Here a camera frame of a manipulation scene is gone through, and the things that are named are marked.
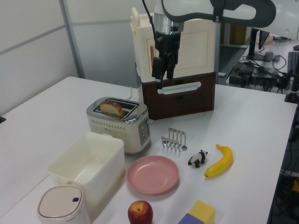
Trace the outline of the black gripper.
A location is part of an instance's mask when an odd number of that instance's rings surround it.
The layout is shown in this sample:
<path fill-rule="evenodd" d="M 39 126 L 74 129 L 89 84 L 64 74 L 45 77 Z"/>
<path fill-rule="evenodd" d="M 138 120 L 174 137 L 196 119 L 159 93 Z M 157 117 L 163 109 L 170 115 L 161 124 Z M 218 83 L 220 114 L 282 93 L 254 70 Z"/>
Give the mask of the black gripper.
<path fill-rule="evenodd" d="M 158 57 L 153 58 L 152 77 L 155 78 L 156 88 L 163 88 L 163 60 L 162 58 L 169 58 L 167 64 L 167 79 L 172 80 L 174 69 L 178 60 L 178 51 L 180 47 L 181 33 L 164 34 L 155 32 L 155 48 L 159 52 Z"/>

